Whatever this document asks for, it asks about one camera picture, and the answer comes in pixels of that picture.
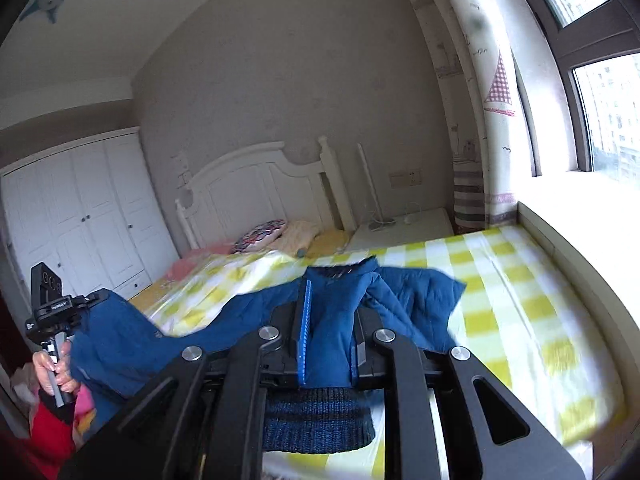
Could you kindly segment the red sleeve forearm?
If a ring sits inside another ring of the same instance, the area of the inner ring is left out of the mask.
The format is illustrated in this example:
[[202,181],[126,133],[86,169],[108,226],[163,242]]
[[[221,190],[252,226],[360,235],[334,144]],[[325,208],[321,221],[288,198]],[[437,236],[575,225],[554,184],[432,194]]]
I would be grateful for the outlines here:
[[2,479],[56,479],[76,451],[75,403],[57,406],[42,389],[27,439],[1,431]]

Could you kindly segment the left hand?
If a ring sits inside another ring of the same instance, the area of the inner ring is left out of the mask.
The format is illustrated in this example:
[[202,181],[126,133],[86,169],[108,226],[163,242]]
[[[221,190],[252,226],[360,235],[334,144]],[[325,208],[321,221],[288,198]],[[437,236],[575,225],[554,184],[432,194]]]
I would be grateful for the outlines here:
[[47,352],[41,350],[32,355],[32,365],[36,373],[40,388],[49,396],[54,395],[53,385],[57,385],[61,392],[76,396],[80,383],[70,374],[70,350],[72,342],[67,339],[62,345],[60,356],[53,362]]

